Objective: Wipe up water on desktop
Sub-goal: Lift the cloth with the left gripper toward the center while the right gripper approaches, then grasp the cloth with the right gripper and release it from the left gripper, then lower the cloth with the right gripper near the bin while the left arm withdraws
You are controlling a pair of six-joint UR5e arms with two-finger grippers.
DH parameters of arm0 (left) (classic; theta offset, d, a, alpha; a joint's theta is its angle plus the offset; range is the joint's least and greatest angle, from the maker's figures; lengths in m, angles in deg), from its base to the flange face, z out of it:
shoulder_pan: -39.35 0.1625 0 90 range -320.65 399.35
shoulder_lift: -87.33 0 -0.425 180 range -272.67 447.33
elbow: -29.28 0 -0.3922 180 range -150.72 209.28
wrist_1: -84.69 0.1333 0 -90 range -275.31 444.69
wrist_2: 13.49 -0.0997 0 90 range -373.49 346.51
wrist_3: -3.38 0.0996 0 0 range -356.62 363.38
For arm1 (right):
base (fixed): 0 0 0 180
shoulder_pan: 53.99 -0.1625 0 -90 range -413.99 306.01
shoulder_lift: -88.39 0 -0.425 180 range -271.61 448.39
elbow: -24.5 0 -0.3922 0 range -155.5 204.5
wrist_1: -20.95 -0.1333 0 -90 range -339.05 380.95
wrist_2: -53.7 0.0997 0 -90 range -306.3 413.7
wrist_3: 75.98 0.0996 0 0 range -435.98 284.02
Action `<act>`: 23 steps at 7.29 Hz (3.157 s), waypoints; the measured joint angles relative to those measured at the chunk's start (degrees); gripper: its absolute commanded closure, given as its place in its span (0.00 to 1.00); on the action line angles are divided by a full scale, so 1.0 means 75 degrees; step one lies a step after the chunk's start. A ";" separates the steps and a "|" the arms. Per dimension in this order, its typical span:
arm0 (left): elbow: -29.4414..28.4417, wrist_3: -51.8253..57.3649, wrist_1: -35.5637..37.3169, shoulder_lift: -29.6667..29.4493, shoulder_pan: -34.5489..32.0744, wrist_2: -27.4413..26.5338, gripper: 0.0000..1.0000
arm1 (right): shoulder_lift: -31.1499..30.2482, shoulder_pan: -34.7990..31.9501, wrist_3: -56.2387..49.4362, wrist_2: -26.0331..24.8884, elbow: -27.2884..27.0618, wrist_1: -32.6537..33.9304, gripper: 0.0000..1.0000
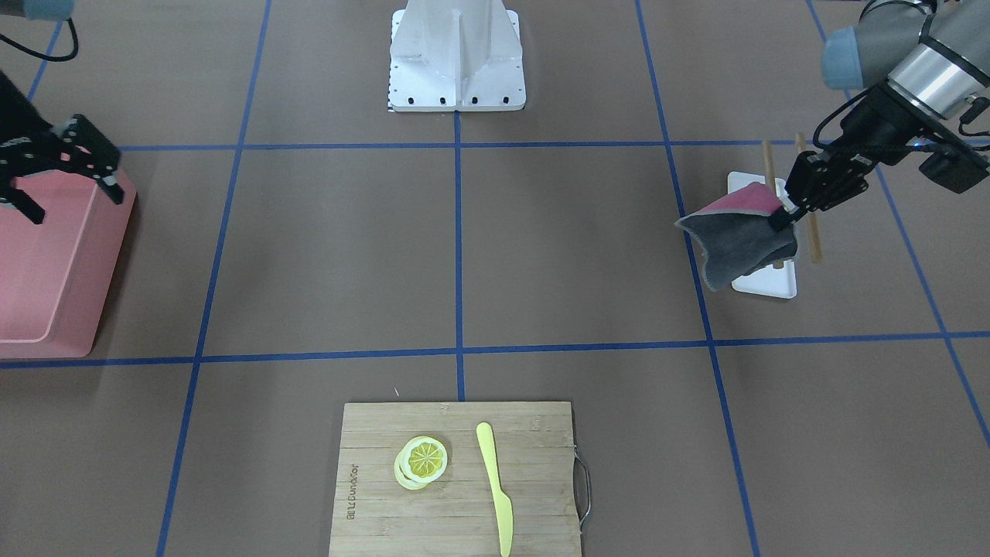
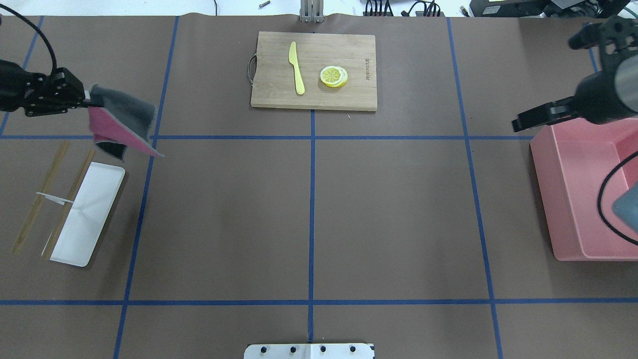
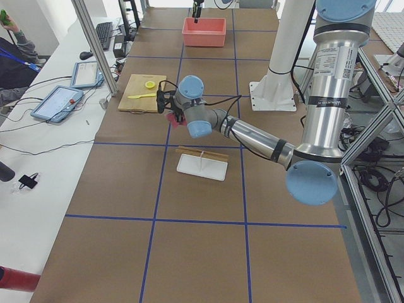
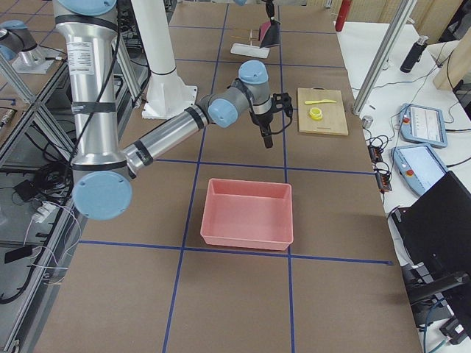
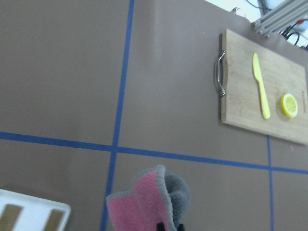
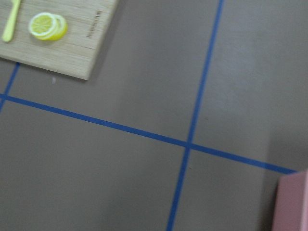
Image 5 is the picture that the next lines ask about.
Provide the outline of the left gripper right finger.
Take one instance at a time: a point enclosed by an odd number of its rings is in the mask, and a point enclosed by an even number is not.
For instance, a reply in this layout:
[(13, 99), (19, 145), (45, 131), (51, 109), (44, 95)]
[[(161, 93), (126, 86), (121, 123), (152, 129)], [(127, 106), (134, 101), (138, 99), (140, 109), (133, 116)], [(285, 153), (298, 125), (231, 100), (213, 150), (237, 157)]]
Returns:
[(177, 231), (185, 231), (185, 226), (184, 226), (183, 224), (180, 224), (180, 225), (178, 226)]

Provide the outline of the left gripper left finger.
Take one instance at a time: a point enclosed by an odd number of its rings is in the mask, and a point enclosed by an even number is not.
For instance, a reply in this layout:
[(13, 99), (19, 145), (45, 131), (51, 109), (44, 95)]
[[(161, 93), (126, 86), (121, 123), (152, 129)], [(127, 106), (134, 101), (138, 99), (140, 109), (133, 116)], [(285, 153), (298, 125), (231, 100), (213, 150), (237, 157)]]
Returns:
[(156, 225), (156, 231), (165, 231), (164, 223), (158, 223)]

